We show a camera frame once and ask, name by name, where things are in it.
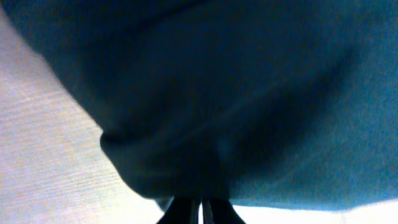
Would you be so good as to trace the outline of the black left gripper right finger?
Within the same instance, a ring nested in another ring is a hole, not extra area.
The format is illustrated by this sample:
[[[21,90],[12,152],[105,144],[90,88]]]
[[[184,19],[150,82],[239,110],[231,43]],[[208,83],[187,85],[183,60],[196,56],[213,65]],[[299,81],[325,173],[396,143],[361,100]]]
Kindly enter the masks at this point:
[[[228,200],[203,199],[204,224],[246,224]]]

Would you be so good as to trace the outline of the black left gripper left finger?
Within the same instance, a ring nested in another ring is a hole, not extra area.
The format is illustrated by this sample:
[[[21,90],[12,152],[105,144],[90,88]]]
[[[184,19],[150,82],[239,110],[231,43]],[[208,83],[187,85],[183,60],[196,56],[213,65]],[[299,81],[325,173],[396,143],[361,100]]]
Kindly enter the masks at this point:
[[[198,224],[201,200],[175,197],[157,224]]]

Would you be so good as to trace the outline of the black leggings red waistband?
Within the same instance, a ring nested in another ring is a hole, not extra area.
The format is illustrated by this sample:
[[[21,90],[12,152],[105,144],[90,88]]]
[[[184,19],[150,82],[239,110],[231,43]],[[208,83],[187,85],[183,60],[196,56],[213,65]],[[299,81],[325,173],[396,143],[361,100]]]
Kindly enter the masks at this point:
[[[151,198],[397,198],[397,2],[3,1]]]

